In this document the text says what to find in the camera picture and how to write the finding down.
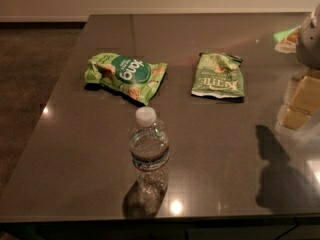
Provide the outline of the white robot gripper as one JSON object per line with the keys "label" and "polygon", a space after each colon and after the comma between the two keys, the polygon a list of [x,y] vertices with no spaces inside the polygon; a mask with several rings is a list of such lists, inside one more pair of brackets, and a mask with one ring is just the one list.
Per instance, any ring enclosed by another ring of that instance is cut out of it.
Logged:
{"label": "white robot gripper", "polygon": [[[312,69],[320,69],[320,4],[306,17],[298,34],[298,61]],[[284,127],[297,130],[320,109],[320,71],[307,71],[293,77],[284,97]]]}

